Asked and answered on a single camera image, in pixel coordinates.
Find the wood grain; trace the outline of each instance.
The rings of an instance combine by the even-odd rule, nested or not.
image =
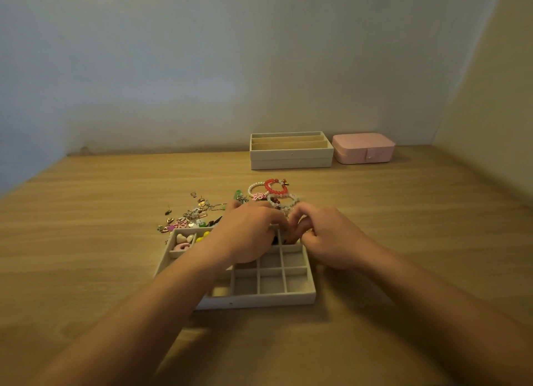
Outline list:
[[[533,212],[432,147],[397,148],[386,164],[263,172],[248,152],[68,157],[0,200],[0,383],[29,378],[150,280],[167,205],[178,215],[192,191],[220,203],[271,177],[533,324]],[[313,269],[314,306],[195,313],[155,383],[448,380],[372,283]]]

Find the person's left hand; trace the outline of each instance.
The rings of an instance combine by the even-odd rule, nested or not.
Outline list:
[[[272,208],[268,201],[241,205],[232,200],[226,206],[224,217],[202,243],[228,253],[231,264],[254,261],[272,245],[275,231],[271,224],[278,224],[284,230],[289,228],[283,212]]]

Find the forearm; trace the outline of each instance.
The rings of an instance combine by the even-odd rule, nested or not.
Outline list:
[[[533,382],[533,338],[521,323],[388,249],[371,253],[363,270],[466,380]]]
[[[39,385],[145,383],[230,263],[195,245],[50,363]]]

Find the person's right arm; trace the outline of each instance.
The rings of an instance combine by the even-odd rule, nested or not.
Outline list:
[[[300,203],[289,223],[289,240],[301,238],[310,255],[376,282],[469,384],[533,384],[533,333],[522,323],[373,241],[335,208]]]

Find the pink flower charm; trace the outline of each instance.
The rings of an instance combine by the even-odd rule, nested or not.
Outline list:
[[[265,201],[266,199],[267,199],[267,195],[264,193],[252,194],[252,201]]]

